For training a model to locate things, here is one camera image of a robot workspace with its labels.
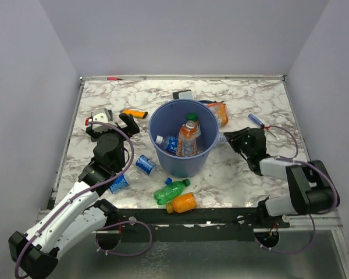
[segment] blue screwdriver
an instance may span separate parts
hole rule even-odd
[[[259,118],[257,118],[256,116],[254,116],[252,113],[250,113],[250,114],[248,115],[248,118],[251,119],[252,122],[255,123],[257,126],[259,126],[261,129],[264,129],[264,128],[265,128],[265,125],[263,124],[263,122],[262,122]],[[276,135],[274,135],[272,132],[270,132],[269,129],[266,129],[266,130],[267,130],[268,133],[270,133],[273,137],[275,137],[277,140],[279,140],[279,139],[277,138]]]

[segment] green bottle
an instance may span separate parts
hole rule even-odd
[[[185,179],[183,181],[175,181],[168,184],[163,189],[157,190],[154,193],[154,198],[159,205],[165,205],[175,197],[182,194],[185,187],[190,185],[190,180]]]

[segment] gray floor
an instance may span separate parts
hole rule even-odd
[[[291,251],[306,245],[310,232],[284,232],[277,246]],[[124,244],[120,252],[134,252],[145,244]],[[49,276],[78,279],[342,279],[346,278],[330,231],[321,231],[313,248],[299,255],[278,255],[254,242],[156,242],[134,258],[96,252],[94,236],[79,242]]]

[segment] gray wall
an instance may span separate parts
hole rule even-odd
[[[287,74],[328,0],[40,0],[76,70]]]
[[[40,3],[0,1],[0,278],[13,278],[9,236],[46,207],[78,84]]]
[[[310,156],[340,193],[349,246],[349,0],[329,2],[287,84]]]

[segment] gray plastic container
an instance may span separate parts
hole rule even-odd
[[[178,137],[186,115],[190,112],[198,115],[201,128],[201,141],[204,152],[193,157],[170,155],[155,143],[157,135]],[[219,134],[219,124],[215,114],[205,105],[189,99],[177,99],[161,105],[151,116],[149,136],[163,169],[171,176],[193,177],[204,166],[209,151],[215,146]]]

